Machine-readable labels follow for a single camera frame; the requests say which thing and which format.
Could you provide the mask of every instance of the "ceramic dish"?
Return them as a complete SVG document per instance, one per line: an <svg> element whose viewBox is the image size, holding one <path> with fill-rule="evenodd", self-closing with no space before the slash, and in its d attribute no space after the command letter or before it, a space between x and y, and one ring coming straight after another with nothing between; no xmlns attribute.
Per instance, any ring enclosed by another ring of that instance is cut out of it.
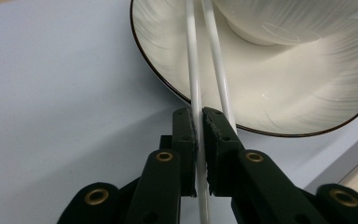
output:
<svg viewBox="0 0 358 224"><path fill-rule="evenodd" d="M189 102L185 1L133 0L132 30L158 77ZM202 102L221 109L202 15L195 16ZM257 46L235 35L222 14L215 17L240 128L276 136L327 133L358 116L358 20L346 30L298 46Z"/></svg>

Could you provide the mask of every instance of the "plate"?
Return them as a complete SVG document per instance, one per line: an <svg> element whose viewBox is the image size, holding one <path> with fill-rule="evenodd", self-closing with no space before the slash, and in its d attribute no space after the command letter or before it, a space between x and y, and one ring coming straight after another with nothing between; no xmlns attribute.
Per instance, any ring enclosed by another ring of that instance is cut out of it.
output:
<svg viewBox="0 0 358 224"><path fill-rule="evenodd" d="M195 1L204 106L221 110L200 1ZM239 128L275 136L331 132L358 117L358 20L298 46L258 46L235 35L214 10ZM185 1L132 0L137 45L156 75L190 103Z"/></svg>

